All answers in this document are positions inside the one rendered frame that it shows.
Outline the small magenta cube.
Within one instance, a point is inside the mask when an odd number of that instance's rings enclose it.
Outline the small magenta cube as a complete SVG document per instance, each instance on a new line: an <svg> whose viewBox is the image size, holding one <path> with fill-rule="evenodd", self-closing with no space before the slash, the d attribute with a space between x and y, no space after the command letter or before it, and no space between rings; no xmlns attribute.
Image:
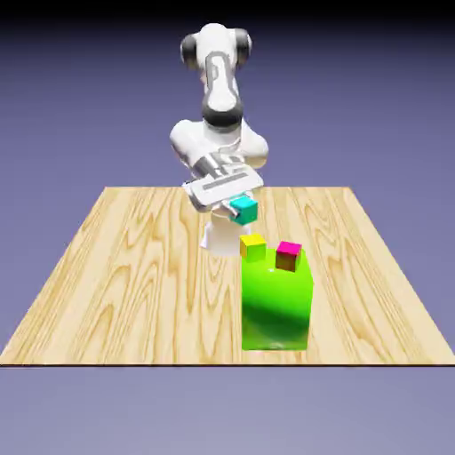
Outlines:
<svg viewBox="0 0 455 455"><path fill-rule="evenodd" d="M295 272L299 266L302 245L281 241L275 253L275 267L289 272Z"/></svg>

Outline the small yellow cube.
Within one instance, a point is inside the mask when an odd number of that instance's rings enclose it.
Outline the small yellow cube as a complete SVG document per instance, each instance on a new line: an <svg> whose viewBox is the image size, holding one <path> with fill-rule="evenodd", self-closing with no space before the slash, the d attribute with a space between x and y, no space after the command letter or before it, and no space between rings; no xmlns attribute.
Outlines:
<svg viewBox="0 0 455 455"><path fill-rule="evenodd" d="M264 260L267 254L267 243L261 234L241 235L240 255L245 262Z"/></svg>

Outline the large green box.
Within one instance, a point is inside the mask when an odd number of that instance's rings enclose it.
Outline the large green box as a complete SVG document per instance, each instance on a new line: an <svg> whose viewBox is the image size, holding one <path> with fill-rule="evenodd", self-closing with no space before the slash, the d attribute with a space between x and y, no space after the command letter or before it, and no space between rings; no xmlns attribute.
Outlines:
<svg viewBox="0 0 455 455"><path fill-rule="evenodd" d="M314 279L304 251L293 271L275 266L276 249L264 259L241 262L242 349L307 349Z"/></svg>

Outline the small cyan cube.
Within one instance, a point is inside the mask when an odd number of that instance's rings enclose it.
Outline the small cyan cube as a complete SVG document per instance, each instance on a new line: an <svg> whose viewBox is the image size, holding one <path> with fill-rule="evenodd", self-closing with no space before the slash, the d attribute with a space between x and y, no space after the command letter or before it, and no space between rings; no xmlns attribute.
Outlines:
<svg viewBox="0 0 455 455"><path fill-rule="evenodd" d="M229 205L236 212L236 216L231 215L230 219L239 225L250 224L258 217L258 202L247 195L231 199Z"/></svg>

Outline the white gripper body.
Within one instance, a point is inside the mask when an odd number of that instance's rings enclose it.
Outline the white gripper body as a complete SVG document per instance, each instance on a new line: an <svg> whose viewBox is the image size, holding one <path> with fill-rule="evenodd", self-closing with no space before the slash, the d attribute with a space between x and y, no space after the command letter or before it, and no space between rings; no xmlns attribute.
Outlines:
<svg viewBox="0 0 455 455"><path fill-rule="evenodd" d="M219 177L206 175L182 184L190 202L199 212L209 212L222 201L263 186L261 176L252 168L225 168Z"/></svg>

